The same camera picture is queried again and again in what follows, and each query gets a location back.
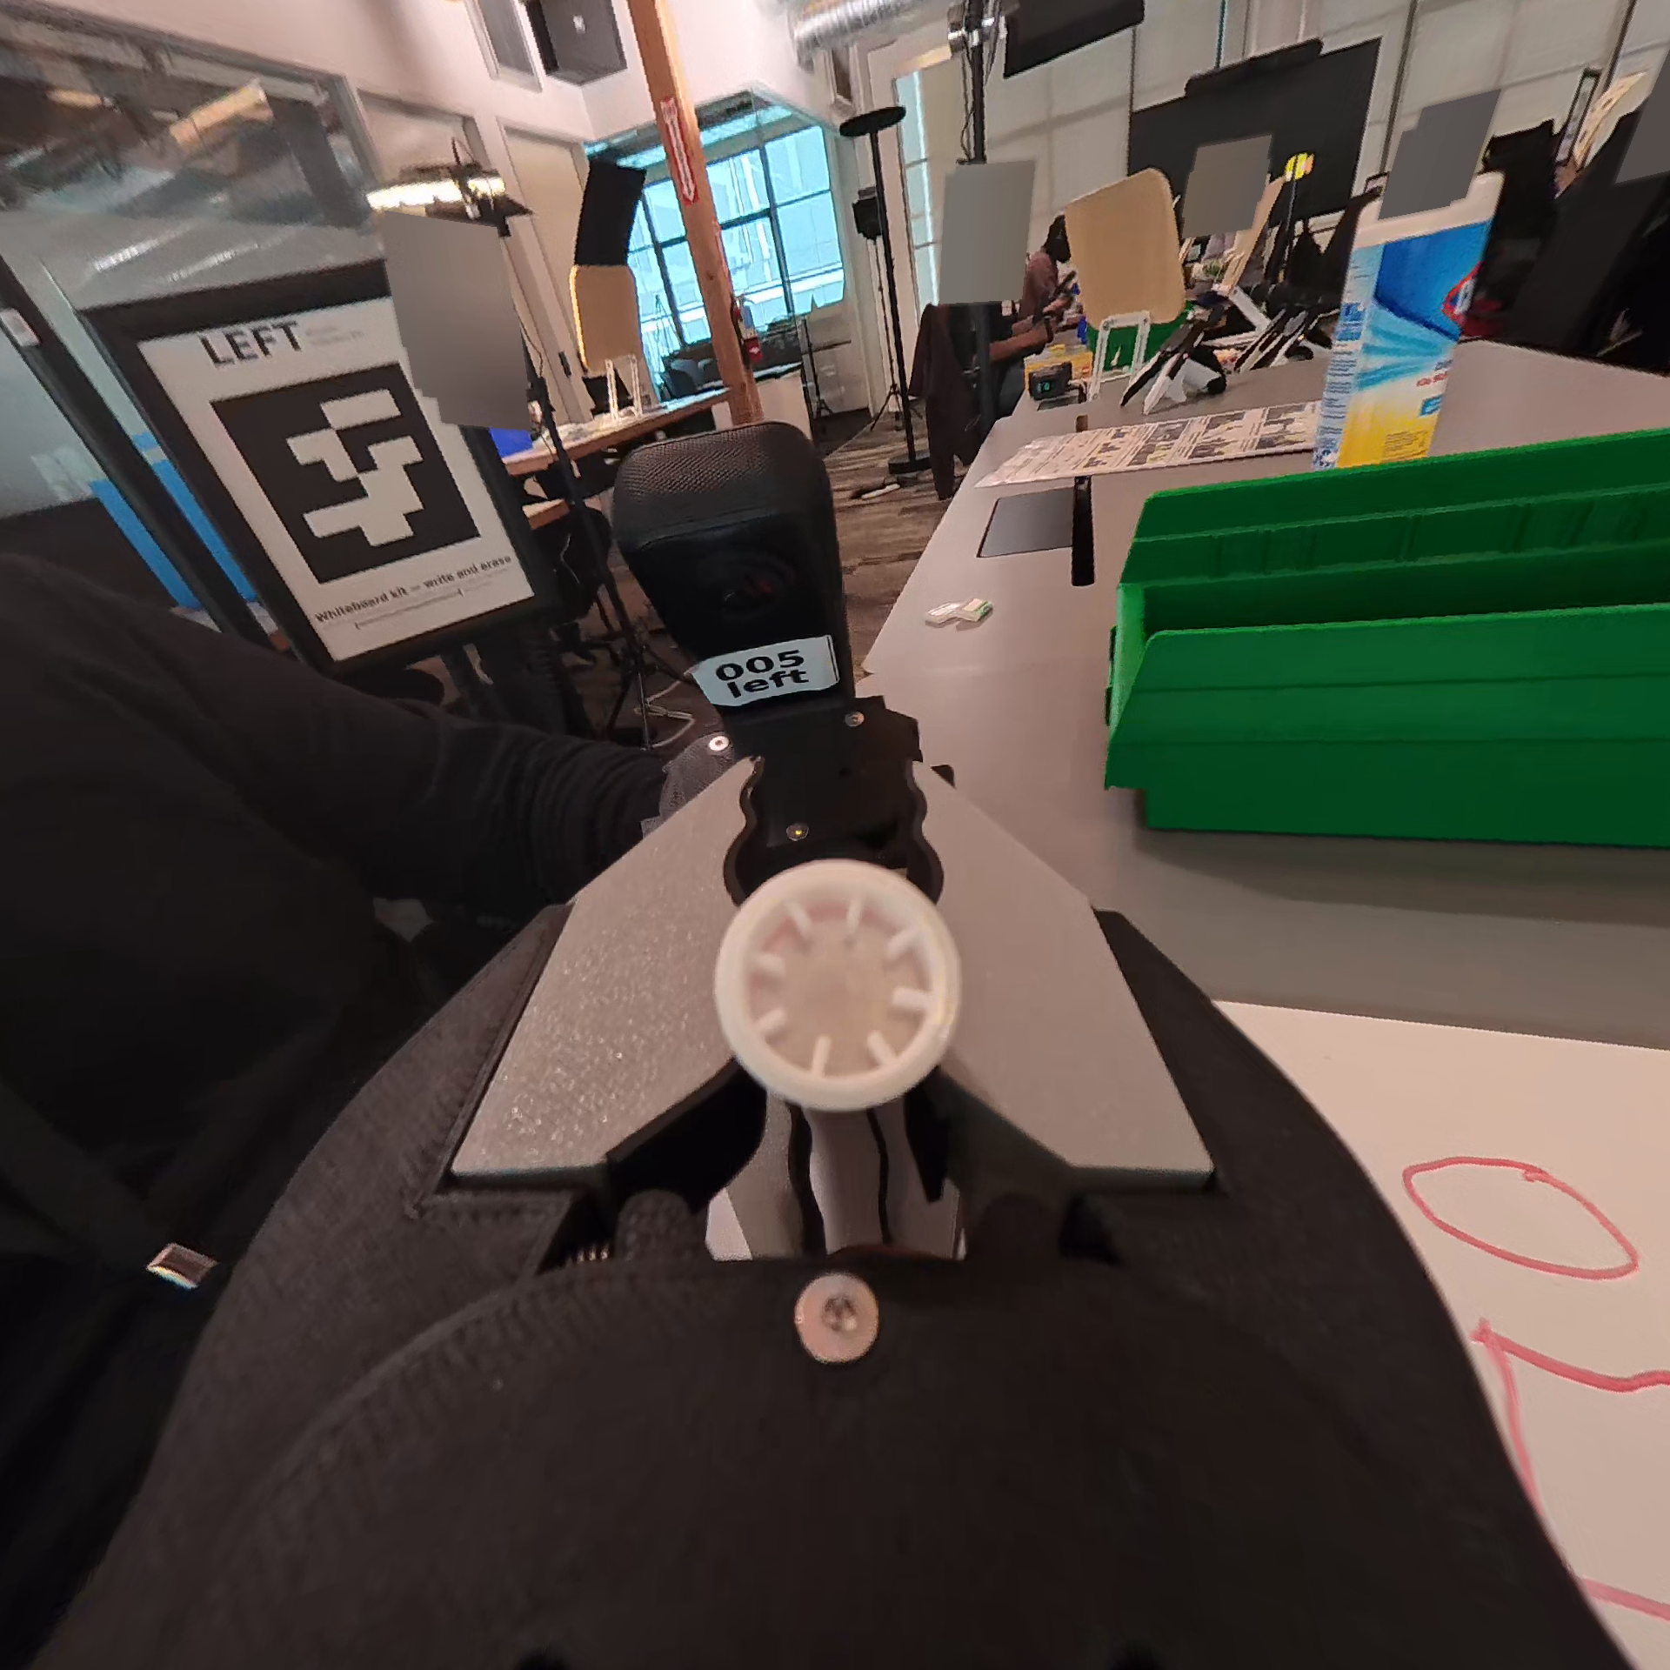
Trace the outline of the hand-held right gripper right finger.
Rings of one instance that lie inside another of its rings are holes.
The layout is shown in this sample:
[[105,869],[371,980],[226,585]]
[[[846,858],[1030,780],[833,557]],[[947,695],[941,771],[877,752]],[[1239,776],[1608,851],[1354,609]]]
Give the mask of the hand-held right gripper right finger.
[[959,952],[926,1086],[962,1196],[1195,1194],[1213,1161],[1089,902],[927,766],[936,909]]

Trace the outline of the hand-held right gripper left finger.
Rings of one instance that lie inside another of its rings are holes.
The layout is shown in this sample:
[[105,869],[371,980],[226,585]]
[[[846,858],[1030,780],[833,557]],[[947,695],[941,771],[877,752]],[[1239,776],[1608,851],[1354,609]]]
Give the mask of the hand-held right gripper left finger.
[[724,761],[574,896],[453,1154],[454,1183],[720,1192],[752,1159],[764,1093],[713,996],[752,769]]

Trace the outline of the red dry erase marker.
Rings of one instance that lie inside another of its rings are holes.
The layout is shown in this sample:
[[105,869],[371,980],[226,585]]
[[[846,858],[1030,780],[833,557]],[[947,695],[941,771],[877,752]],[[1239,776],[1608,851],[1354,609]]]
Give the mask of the red dry erase marker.
[[806,1116],[908,1096],[948,1058],[962,1008],[950,926],[905,876],[858,860],[787,869],[720,940],[715,1009],[729,1053]]

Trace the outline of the white whiteboard sheet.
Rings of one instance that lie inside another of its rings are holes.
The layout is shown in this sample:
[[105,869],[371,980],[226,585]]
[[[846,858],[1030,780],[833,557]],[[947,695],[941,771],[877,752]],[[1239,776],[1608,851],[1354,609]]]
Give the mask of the white whiteboard sheet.
[[1221,1013],[1388,1201],[1597,1617],[1632,1665],[1667,1667],[1668,1055]]

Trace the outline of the person's left forearm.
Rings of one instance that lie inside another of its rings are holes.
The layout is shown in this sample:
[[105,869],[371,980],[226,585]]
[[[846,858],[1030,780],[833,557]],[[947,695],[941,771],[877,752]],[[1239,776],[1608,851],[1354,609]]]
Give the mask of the person's left forearm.
[[214,783],[385,900],[564,903],[661,806],[653,752],[366,695],[26,557],[4,557],[4,660],[26,665],[19,728],[59,757]]

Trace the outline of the wooden desk with black legs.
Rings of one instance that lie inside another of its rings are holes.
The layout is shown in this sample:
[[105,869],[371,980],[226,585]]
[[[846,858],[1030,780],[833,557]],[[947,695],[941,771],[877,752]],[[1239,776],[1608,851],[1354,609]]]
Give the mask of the wooden desk with black legs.
[[[609,495],[630,453],[677,435],[713,432],[715,416],[729,418],[729,401],[720,387],[658,408],[559,427],[581,502],[592,503]],[[555,458],[548,432],[538,432],[529,448],[503,456],[506,474],[519,484],[520,510],[531,531],[550,528],[569,512],[566,493],[557,484]]]

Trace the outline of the wooden sign board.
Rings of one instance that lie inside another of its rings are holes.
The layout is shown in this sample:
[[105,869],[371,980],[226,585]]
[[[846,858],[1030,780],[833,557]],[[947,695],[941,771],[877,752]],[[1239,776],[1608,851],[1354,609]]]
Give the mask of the wooden sign board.
[[640,413],[656,394],[642,338],[637,279],[626,263],[578,261],[569,274],[576,347],[606,416]]
[[1169,180],[1121,178],[1063,209],[1084,322],[1143,315],[1169,324],[1185,310],[1181,237]]

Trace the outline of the black light flag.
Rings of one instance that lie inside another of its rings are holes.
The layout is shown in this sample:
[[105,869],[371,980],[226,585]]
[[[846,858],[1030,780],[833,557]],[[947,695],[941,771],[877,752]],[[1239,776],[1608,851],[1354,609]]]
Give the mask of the black light flag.
[[588,162],[576,221],[573,265],[576,268],[621,268],[628,265],[633,227],[646,190],[647,173],[593,157]]

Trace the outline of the green plastic bin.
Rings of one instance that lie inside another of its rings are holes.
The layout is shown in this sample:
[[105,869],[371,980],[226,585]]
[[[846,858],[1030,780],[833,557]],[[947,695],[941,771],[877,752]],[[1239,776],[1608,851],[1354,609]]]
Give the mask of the green plastic bin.
[[1668,434],[1152,495],[1103,785],[1187,832],[1668,846]]

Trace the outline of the studio light on stand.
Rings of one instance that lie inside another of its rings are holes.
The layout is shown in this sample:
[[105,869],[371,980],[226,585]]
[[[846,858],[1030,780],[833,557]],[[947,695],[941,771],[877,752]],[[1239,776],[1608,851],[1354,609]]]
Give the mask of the studio light on stand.
[[653,693],[656,663],[616,583],[607,543],[595,526],[553,408],[545,371],[517,307],[505,254],[515,208],[501,176],[454,150],[449,164],[407,168],[376,187],[367,204],[378,225],[386,288],[407,366],[419,395],[461,430],[527,428],[546,453],[559,503],[606,602],[623,670],[621,698],[637,700],[644,747],[668,755],[696,717],[668,710]]

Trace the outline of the overhead panel light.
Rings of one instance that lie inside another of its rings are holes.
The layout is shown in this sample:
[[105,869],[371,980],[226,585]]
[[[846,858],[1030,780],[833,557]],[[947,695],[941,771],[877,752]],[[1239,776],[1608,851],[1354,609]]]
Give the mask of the overhead panel light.
[[1054,61],[1136,30],[1145,2],[959,2],[947,20],[954,54],[974,46],[997,54],[1006,79],[1032,74]]

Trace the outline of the black monitor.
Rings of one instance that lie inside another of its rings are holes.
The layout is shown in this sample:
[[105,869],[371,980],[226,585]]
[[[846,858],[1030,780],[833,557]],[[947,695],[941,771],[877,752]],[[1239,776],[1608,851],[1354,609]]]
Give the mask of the black monitor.
[[1623,115],[1548,201],[1541,235],[1491,237],[1467,340],[1667,375],[1668,183],[1618,180],[1639,121]]

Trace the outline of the wooden support post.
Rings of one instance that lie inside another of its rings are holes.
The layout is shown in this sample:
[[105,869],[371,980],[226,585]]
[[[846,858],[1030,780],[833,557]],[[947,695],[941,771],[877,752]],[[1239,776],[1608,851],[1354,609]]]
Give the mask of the wooden support post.
[[700,138],[700,121],[679,53],[673,18],[665,2],[628,2],[644,86],[651,100],[670,180],[679,201],[684,241],[693,261],[712,350],[733,427],[764,421],[764,408],[746,350],[741,314]]

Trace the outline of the silver air duct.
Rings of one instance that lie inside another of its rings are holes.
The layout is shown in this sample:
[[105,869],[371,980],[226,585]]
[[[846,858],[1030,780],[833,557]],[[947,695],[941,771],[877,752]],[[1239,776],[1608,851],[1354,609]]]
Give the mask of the silver air duct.
[[800,65],[858,41],[896,39],[924,20],[947,21],[954,2],[797,2],[787,13],[788,39]]

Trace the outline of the black wall screen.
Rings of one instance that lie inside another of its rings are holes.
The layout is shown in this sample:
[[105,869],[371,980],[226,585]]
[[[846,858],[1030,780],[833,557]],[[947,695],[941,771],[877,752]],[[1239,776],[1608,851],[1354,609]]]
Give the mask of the black wall screen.
[[1181,96],[1133,115],[1126,171],[1157,171],[1180,195],[1201,147],[1265,134],[1274,173],[1314,157],[1300,213],[1338,214],[1355,194],[1380,51],[1376,37],[1338,51],[1312,39],[1192,75]]

